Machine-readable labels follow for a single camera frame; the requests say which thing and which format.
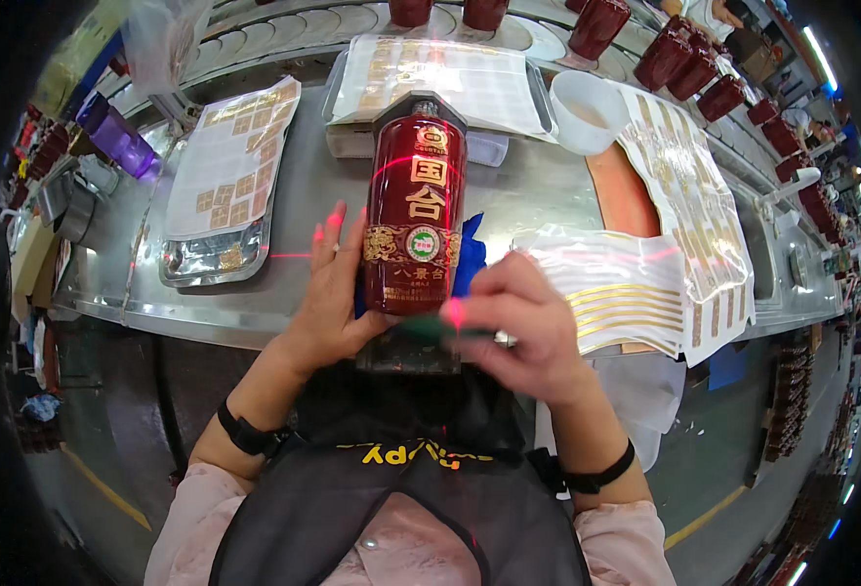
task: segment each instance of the pink shirt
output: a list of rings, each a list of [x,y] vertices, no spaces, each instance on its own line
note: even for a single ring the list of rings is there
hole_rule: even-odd
[[[144,586],[202,586],[245,491],[221,468],[190,466],[154,544]],[[604,504],[574,519],[596,586],[672,585],[665,527],[648,501]],[[327,586],[471,586],[479,568],[446,525],[410,497],[394,493],[323,582]]]

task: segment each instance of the person's left hand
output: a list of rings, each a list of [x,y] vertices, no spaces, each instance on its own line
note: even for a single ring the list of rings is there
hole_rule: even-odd
[[[284,332],[283,351],[291,369],[302,376],[355,355],[394,323],[391,316],[378,311],[355,319],[355,272],[362,257],[366,210],[362,208],[343,245],[337,246],[345,216],[346,204],[340,200],[327,217],[326,228],[316,225],[307,294]]]

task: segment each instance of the finger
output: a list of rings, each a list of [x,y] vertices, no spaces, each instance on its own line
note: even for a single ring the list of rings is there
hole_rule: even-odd
[[[336,253],[336,262],[341,265],[343,275],[355,277],[355,271],[359,267],[359,259],[362,258],[362,240],[366,232],[366,208],[362,208],[359,216],[346,232],[346,239]]]
[[[440,308],[441,319],[452,323],[458,332],[464,327],[479,327],[501,330],[519,339],[537,337],[537,332],[543,331],[541,313],[541,306],[512,293],[451,298]]]
[[[470,283],[470,293],[513,293],[536,303],[547,303],[557,295],[534,261],[517,251],[509,252],[503,260],[479,271]]]
[[[340,242],[340,230],[343,229],[343,219],[346,217],[346,203],[340,200],[333,206],[333,211],[327,216],[327,224],[323,229],[323,240],[320,241],[320,266],[333,262],[336,257],[336,246]]]
[[[508,389],[529,388],[532,371],[507,348],[483,337],[448,340],[448,345],[460,355],[489,372]]]
[[[310,242],[310,274],[312,275],[314,271],[323,266],[323,263],[320,261],[321,256],[321,247],[320,243],[323,241],[323,224],[317,222],[316,226],[313,227],[313,238]]]
[[[349,322],[343,328],[343,336],[349,341],[350,346],[355,346],[356,351],[366,345],[370,339],[389,329],[397,323],[395,316],[378,311],[366,311],[357,320]]]

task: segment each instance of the person's right hand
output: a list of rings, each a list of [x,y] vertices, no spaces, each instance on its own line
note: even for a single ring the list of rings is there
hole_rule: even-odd
[[[510,350],[482,337],[451,342],[511,391],[548,405],[566,404],[577,399],[593,374],[580,359],[570,305],[534,262],[518,252],[481,270],[470,284],[470,295],[448,300],[440,313],[458,332],[482,327],[517,338]]]

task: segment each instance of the black wrist strap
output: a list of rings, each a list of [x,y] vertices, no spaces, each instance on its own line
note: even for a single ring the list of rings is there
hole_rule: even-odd
[[[226,400],[216,410],[216,416],[219,417],[219,423],[223,425],[225,432],[229,434],[229,439],[236,445],[238,449],[250,456],[257,454],[265,454],[271,458],[282,443],[291,434],[290,428],[280,428],[274,431],[260,431],[251,426],[243,417],[239,417],[238,421],[232,416],[229,411],[229,406],[226,405]]]
[[[569,490],[580,492],[582,494],[599,494],[603,486],[610,484],[620,476],[625,474],[625,471],[632,465],[632,461],[636,457],[636,448],[632,444],[632,439],[625,448],[625,454],[619,458],[615,464],[607,468],[601,473],[593,475],[572,475],[564,473],[564,483]]]

